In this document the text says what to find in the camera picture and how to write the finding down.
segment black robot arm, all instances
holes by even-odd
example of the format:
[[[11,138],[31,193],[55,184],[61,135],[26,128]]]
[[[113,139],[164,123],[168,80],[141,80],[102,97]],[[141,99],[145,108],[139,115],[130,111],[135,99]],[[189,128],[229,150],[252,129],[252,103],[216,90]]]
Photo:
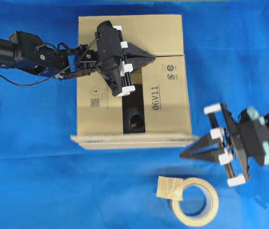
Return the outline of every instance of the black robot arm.
[[[131,72],[151,63],[155,57],[124,41],[121,29],[121,26],[104,21],[98,25],[95,40],[90,45],[74,49],[65,43],[56,47],[43,42],[37,35],[15,31],[8,40],[0,39],[0,68],[17,68],[60,80],[99,72],[113,96],[129,95],[135,90]],[[90,50],[94,42],[98,51]],[[74,63],[69,64],[69,56],[74,56]],[[75,66],[75,71],[71,72],[71,66]]]

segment tape roll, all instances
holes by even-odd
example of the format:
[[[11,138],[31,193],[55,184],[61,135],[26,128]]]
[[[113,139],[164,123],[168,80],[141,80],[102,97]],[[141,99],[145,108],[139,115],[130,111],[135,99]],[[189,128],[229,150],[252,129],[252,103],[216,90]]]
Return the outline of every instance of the tape roll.
[[[179,200],[171,200],[171,207],[177,218],[187,226],[201,227],[211,222],[217,214],[219,200],[213,186],[205,180],[199,178],[188,178],[183,181],[182,189],[190,186],[200,188],[206,197],[206,206],[202,212],[196,216],[185,215],[180,208]]]

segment printed logo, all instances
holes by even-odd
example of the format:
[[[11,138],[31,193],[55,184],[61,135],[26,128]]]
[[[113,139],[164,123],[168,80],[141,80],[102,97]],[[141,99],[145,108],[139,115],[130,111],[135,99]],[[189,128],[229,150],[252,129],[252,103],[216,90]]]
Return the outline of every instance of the printed logo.
[[[90,90],[91,95],[98,95],[100,93],[100,89],[98,87],[93,87]]]
[[[174,74],[167,74],[167,78],[169,80],[174,80],[175,79],[175,76],[174,76]]]
[[[169,64],[166,68],[171,72],[174,69],[174,66]]]

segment black wire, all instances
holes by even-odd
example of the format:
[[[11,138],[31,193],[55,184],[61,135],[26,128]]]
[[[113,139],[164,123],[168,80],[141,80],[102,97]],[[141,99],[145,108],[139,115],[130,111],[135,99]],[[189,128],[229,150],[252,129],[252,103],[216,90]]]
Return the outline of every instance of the black wire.
[[[70,50],[70,48],[66,45],[66,43],[64,42],[60,42],[58,45],[57,45],[57,50],[60,50],[60,46],[64,47],[66,50]]]
[[[92,45],[93,45],[97,40],[99,40],[99,39],[100,39],[100,38],[96,38],[96,39],[94,39],[94,40],[89,44],[87,50],[83,53],[83,55],[79,58],[78,61],[76,61],[76,62],[70,64],[69,66],[67,66],[67,67],[65,67],[64,69],[62,69],[60,72],[58,72],[58,73],[56,73],[56,74],[52,75],[51,77],[48,77],[48,78],[46,78],[46,79],[44,79],[44,80],[41,80],[41,81],[38,81],[38,82],[35,82],[35,83],[31,83],[31,84],[18,84],[18,83],[15,83],[15,82],[9,80],[8,78],[6,78],[5,76],[3,76],[2,74],[0,74],[0,77],[1,77],[2,79],[6,80],[7,82],[9,82],[9,83],[11,83],[11,84],[13,84],[13,85],[15,85],[15,86],[18,86],[18,87],[30,87],[30,86],[35,86],[35,85],[44,83],[44,82],[50,80],[51,78],[54,78],[56,75],[59,75],[59,74],[63,73],[64,71],[66,71],[67,69],[71,68],[72,66],[78,64],[78,63],[81,61],[81,59],[87,54],[87,52],[88,52],[89,49],[92,47]]]
[[[53,45],[52,43],[49,43],[49,42],[44,42],[44,43],[42,43],[42,44],[36,45],[36,46],[35,46],[35,49],[42,48],[42,47],[44,47],[44,46],[46,46],[46,45],[52,46],[52,47],[56,50],[56,46]]]

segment white plastic piece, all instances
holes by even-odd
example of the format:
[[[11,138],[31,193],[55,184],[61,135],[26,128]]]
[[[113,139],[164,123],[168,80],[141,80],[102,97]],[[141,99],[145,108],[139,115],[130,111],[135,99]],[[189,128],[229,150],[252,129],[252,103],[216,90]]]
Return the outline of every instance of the white plastic piece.
[[[134,70],[132,63],[125,64],[124,61],[122,61],[120,67],[121,67],[120,71],[121,76],[125,76],[125,73],[131,73]]]
[[[225,134],[224,128],[218,127],[211,129],[210,134],[213,140],[220,138],[221,142],[224,142],[224,134]]]
[[[127,87],[122,87],[122,92],[119,93],[117,96],[125,96],[129,95],[131,92],[135,91],[135,86],[127,86]]]
[[[121,25],[114,25],[113,27],[114,27],[115,29],[117,29],[117,30],[122,31],[122,26],[121,26]]]
[[[206,106],[204,109],[203,109],[205,115],[209,114],[209,113],[215,113],[215,112],[218,112],[218,111],[221,111],[221,105],[220,103],[218,104],[213,104],[211,106]]]
[[[219,162],[222,166],[230,163],[233,160],[233,155],[227,151],[226,148],[224,151],[225,152],[223,154],[218,155]]]
[[[245,182],[246,182],[245,177],[242,173],[236,177],[229,178],[227,181],[228,181],[229,187],[242,185],[242,184],[245,184]]]
[[[124,49],[124,48],[128,48],[128,44],[127,42],[121,42],[121,48]]]

